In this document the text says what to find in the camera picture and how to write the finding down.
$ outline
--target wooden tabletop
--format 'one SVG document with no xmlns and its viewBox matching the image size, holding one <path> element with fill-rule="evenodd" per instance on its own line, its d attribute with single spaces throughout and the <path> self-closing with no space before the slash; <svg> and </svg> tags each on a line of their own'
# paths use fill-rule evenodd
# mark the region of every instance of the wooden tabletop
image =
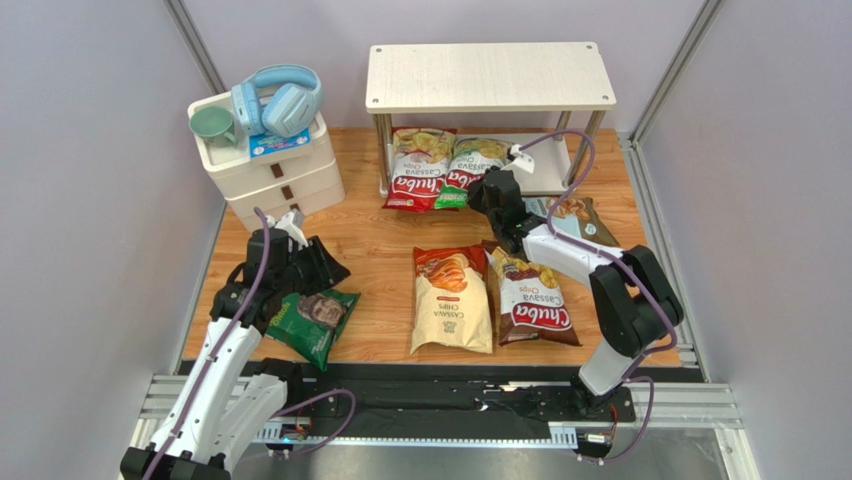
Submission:
<svg viewBox="0 0 852 480">
<path fill-rule="evenodd" d="M 477 133 L 475 130 L 462 130 Z M 331 352 L 332 362 L 400 362 L 455 364 L 580 365 L 591 356 L 601 340 L 592 295 L 579 283 L 561 278 L 562 293 L 582 347 L 545 341 L 518 342 L 494 346 L 494 353 L 479 354 L 428 344 L 414 355 L 411 345 L 414 271 L 412 248 L 466 246 L 493 239 L 485 217 L 464 209 L 458 212 L 433 211 L 414 214 L 382 209 L 378 193 L 378 154 L 375 131 L 332 129 L 331 141 L 346 188 L 346 200 L 329 209 L 309 215 L 304 231 L 319 235 L 329 252 L 352 276 L 337 289 L 361 292 L 361 299 Z M 566 138 L 569 148 L 577 148 L 575 138 Z M 642 224 L 633 198 L 624 159 L 613 131 L 598 134 L 598 158 L 579 196 L 594 198 L 596 210 L 624 247 L 645 244 Z M 185 358 L 197 358 L 209 322 L 213 296 L 225 283 L 231 270 L 245 260 L 249 232 L 230 209 L 213 259 L 207 272 Z M 289 347 L 264 338 L 252 359 L 265 357 L 298 359 Z M 646 360 L 648 365 L 679 366 L 674 350 Z"/>
<path fill-rule="evenodd" d="M 374 45 L 367 111 L 381 113 L 612 110 L 594 42 Z"/>
</svg>

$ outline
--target mug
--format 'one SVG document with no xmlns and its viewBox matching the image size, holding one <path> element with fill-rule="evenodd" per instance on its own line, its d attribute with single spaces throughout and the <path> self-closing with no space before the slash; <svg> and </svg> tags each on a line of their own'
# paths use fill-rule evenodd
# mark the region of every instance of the mug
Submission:
<svg viewBox="0 0 852 480">
<path fill-rule="evenodd" d="M 192 133 L 214 147 L 236 145 L 234 128 L 234 116 L 227 108 L 219 105 L 206 106 L 189 119 L 189 129 Z"/>
</svg>

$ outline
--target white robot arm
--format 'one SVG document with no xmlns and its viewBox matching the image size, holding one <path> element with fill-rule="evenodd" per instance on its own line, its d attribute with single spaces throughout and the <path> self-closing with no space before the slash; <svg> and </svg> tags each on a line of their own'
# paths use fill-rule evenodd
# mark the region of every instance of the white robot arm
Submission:
<svg viewBox="0 0 852 480">
<path fill-rule="evenodd" d="M 237 378 L 266 333 L 281 300 L 313 295 L 349 276 L 319 238 L 305 238 L 304 217 L 291 211 L 248 242 L 246 262 L 216 294 L 204 346 L 171 412 L 146 449 L 129 448 L 125 480 L 228 480 L 264 423 L 302 396 L 301 367 L 266 359 L 237 401 L 227 405 Z M 242 280 L 237 276 L 242 272 Z"/>
<path fill-rule="evenodd" d="M 600 401 L 621 385 L 646 348 L 663 338 L 668 327 L 643 295 L 628 291 L 632 281 L 616 268 L 626 265 L 654 297 L 673 325 L 683 319 L 683 308 L 659 262 L 647 247 L 630 250 L 605 247 L 588 240 L 557 235 L 544 218 L 527 213 L 513 165 L 529 171 L 531 159 L 521 154 L 503 169 L 493 169 L 470 185 L 470 207 L 485 214 L 506 253 L 546 265 L 592 290 L 603 340 L 572 381 L 584 389 L 589 403 Z"/>
</svg>

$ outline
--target cassava chips bag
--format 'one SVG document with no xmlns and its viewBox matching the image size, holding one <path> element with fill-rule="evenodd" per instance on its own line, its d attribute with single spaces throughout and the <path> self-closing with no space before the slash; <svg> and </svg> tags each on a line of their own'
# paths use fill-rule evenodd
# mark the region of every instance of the cassava chips bag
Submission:
<svg viewBox="0 0 852 480">
<path fill-rule="evenodd" d="M 536 339 L 580 345 L 553 270 L 499 247 L 488 261 L 500 283 L 500 345 Z"/>
<path fill-rule="evenodd" d="M 414 332 L 411 354 L 424 343 L 491 353 L 491 319 L 481 245 L 414 249 Z"/>
<path fill-rule="evenodd" d="M 471 182 L 482 178 L 491 167 L 506 165 L 511 147 L 511 142 L 490 138 L 465 138 L 456 142 L 447 181 L 435 201 L 435 208 L 464 207 Z"/>
<path fill-rule="evenodd" d="M 547 212 L 559 197 L 524 197 L 527 212 L 547 217 Z M 575 237 L 608 247 L 617 247 L 618 241 L 601 221 L 591 198 L 566 198 L 553 212 L 553 225 Z"/>
<path fill-rule="evenodd" d="M 455 131 L 400 128 L 393 132 L 393 178 L 387 208 L 425 212 L 435 199 L 450 168 Z"/>
<path fill-rule="evenodd" d="M 343 334 L 360 296 L 337 290 L 310 297 L 291 293 L 281 300 L 281 310 L 272 317 L 266 335 L 290 345 L 324 372 L 331 347 Z"/>
</svg>

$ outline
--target headphone headband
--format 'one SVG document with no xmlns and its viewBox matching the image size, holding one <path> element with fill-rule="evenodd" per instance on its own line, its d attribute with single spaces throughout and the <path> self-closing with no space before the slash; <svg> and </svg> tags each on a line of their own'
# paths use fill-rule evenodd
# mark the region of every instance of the headphone headband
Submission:
<svg viewBox="0 0 852 480">
<path fill-rule="evenodd" d="M 246 79 L 246 82 L 254 84 L 255 88 L 266 88 L 273 85 L 295 83 L 299 86 L 310 88 L 314 95 L 322 89 L 316 72 L 303 65 L 281 64 L 263 67 L 254 75 Z"/>
</svg>

